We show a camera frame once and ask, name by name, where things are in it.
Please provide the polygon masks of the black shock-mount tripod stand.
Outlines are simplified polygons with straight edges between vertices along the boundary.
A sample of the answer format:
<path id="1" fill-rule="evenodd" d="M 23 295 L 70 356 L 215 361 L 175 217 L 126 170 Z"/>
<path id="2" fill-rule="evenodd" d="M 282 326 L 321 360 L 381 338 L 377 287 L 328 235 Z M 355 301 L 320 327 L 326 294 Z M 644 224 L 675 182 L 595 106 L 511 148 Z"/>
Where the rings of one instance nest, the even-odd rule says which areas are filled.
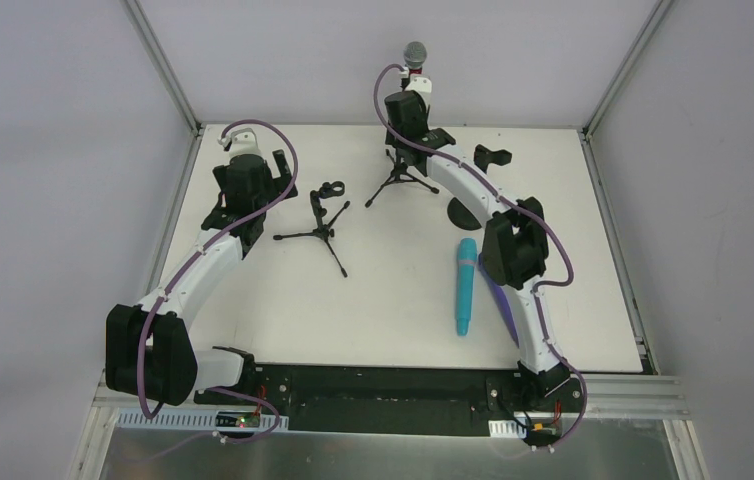
<path id="1" fill-rule="evenodd" d="M 386 180 L 378 187 L 378 189 L 374 192 L 374 194 L 365 202 L 364 204 L 365 208 L 370 208 L 373 202 L 376 200 L 376 198 L 382 193 L 382 191 L 390 185 L 413 183 L 413 184 L 419 184 L 425 187 L 432 194 L 440 193 L 440 190 L 437 187 L 432 186 L 428 184 L 427 182 L 413 176 L 408 171 L 409 166 L 403 160 L 397 159 L 390 149 L 388 148 L 385 149 L 385 155 L 391 161 L 392 168 Z"/>

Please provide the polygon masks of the red glitter microphone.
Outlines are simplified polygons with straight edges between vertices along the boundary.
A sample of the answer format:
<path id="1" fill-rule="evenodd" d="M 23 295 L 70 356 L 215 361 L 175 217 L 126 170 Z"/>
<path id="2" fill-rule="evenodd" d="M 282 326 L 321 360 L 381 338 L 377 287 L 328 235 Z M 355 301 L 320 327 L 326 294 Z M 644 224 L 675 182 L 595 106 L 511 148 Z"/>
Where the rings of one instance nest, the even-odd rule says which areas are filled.
<path id="1" fill-rule="evenodd" d="M 421 74 L 427 60 L 426 46 L 420 41 L 411 41 L 403 49 L 405 69 L 410 74 Z"/>

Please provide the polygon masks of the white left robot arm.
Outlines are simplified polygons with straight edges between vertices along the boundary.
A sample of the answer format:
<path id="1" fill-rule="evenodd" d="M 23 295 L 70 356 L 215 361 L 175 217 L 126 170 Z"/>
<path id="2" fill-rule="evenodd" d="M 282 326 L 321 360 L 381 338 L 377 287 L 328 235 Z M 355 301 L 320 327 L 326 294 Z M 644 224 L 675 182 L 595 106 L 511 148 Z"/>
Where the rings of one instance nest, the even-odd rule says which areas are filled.
<path id="1" fill-rule="evenodd" d="M 220 346 L 199 350 L 189 331 L 218 284 L 259 241 L 269 207 L 296 196 L 285 152 L 274 151 L 273 163 L 277 176 L 253 149 L 214 168 L 217 203 L 181 265 L 141 300 L 118 304 L 107 316 L 108 388 L 180 405 L 196 391 L 239 383 L 246 353 Z"/>

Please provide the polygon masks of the black round-base mic stand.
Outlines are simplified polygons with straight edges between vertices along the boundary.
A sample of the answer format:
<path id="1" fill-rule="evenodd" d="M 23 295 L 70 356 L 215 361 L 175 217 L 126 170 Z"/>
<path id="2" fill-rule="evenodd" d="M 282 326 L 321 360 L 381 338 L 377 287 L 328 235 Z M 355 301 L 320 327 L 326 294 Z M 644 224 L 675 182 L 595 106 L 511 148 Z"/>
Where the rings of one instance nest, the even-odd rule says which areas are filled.
<path id="1" fill-rule="evenodd" d="M 478 144 L 474 151 L 474 164 L 484 173 L 490 164 L 505 166 L 511 162 L 512 153 L 508 150 L 490 150 L 482 144 Z M 462 202 L 456 197 L 452 198 L 447 206 L 449 220 L 458 228 L 466 231 L 476 231 L 481 229 L 481 224 L 477 221 L 471 211 L 469 211 Z"/>

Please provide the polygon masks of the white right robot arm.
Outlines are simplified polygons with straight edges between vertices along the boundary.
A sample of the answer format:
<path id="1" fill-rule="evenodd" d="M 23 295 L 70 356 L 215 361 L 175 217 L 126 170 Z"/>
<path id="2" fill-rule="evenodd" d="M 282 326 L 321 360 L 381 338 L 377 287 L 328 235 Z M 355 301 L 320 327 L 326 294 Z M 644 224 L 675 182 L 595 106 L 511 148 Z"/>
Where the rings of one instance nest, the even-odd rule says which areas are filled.
<path id="1" fill-rule="evenodd" d="M 498 287 L 498 301 L 518 340 L 520 376 L 535 396 L 552 395 L 572 375 L 542 292 L 550 283 L 544 277 L 549 248 L 562 244 L 536 198 L 510 199 L 489 179 L 489 167 L 509 164 L 511 153 L 477 145 L 471 157 L 465 156 L 447 131 L 429 127 L 428 105 L 416 91 L 387 96 L 377 113 L 388 125 L 386 143 L 396 159 L 452 194 L 449 220 L 460 229 L 483 232 L 482 246 L 471 257 Z"/>

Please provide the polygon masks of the purple microphone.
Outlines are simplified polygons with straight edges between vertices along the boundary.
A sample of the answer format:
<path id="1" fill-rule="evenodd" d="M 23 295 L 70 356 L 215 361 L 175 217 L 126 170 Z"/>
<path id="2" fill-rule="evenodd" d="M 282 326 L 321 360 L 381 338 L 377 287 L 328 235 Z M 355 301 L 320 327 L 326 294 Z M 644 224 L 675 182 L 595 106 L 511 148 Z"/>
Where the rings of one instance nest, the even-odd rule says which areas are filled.
<path id="1" fill-rule="evenodd" d="M 512 339 L 513 343 L 516 345 L 516 347 L 520 346 L 519 343 L 519 335 L 515 326 L 515 321 L 512 315 L 512 309 L 509 304 L 509 301 L 506 297 L 506 294 L 504 292 L 504 289 L 502 286 L 498 285 L 489 275 L 487 272 L 485 266 L 484 266 L 484 260 L 483 255 L 478 255 L 478 269 L 483 276 L 490 293 L 493 296 L 493 299 L 495 301 L 495 304 L 498 308 L 498 311 L 501 315 L 502 321 L 510 335 L 510 338 Z"/>

